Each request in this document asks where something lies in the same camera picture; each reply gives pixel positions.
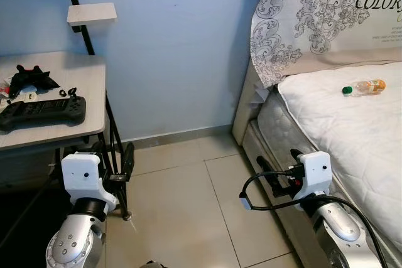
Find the white shelf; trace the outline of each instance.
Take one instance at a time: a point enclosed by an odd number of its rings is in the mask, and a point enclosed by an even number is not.
[[[70,26],[99,24],[116,19],[117,13],[113,3],[81,4],[68,7],[67,23]]]

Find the baseboard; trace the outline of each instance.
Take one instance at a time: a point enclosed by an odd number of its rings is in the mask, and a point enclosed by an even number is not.
[[[188,131],[165,133],[155,136],[141,137],[136,139],[124,139],[123,148],[126,144],[132,142],[136,149],[144,149],[146,147],[161,146],[163,144],[173,144],[175,142],[189,141],[200,137],[220,135],[230,133],[232,125],[223,125],[217,127],[206,127],[200,129],[192,129]]]

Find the bed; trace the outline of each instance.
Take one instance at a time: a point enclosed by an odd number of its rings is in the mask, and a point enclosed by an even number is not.
[[[398,16],[359,0],[261,0],[232,130],[256,172],[259,155],[281,170],[294,163],[291,148],[328,152],[334,176],[330,194],[368,216],[390,267],[402,267]],[[342,95],[343,86],[375,78],[387,83],[382,94]],[[274,198],[261,182],[272,204],[290,200]],[[277,214],[303,265],[329,267],[308,217],[293,207]]]

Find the black metal frame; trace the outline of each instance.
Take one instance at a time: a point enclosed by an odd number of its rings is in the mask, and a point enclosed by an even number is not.
[[[79,5],[79,0],[71,0],[72,5]],[[94,47],[92,46],[92,42],[90,40],[89,32],[86,27],[86,25],[82,26],[73,26],[72,27],[74,33],[79,33],[81,32],[82,38],[84,39],[85,47],[87,49],[88,55],[95,55]],[[110,128],[109,128],[109,135],[110,135],[110,151],[112,154],[112,164],[108,156],[108,148],[106,144],[106,140],[104,137],[103,132],[98,133],[97,137],[98,140],[103,142],[103,147],[102,147],[102,157],[103,157],[103,162],[105,164],[106,169],[108,170],[110,175],[115,175],[118,176],[115,179],[116,183],[119,183],[117,186],[120,186],[120,188],[117,190],[117,197],[120,201],[121,204],[121,213],[123,218],[128,217],[130,214],[127,209],[127,194],[126,194],[126,181],[129,180],[129,177],[125,177],[123,168],[124,168],[124,149],[121,143],[119,131],[117,129],[116,122],[114,120],[112,108],[109,103],[109,99],[107,98],[107,93],[106,93],[106,112],[107,116],[109,118],[109,123],[110,123]],[[118,168],[117,168],[117,161],[116,161],[116,148],[114,146],[114,140],[116,138],[117,141],[117,149],[120,153],[121,157],[121,173],[119,173]],[[56,150],[56,167],[60,166],[61,168],[61,155],[60,155],[60,149]]]

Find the green bottle cap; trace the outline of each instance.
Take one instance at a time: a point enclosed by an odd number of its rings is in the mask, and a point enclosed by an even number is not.
[[[349,94],[349,93],[351,93],[352,91],[353,91],[353,88],[350,87],[350,86],[346,86],[346,87],[344,87],[344,88],[342,89],[342,93],[343,93],[343,94]]]

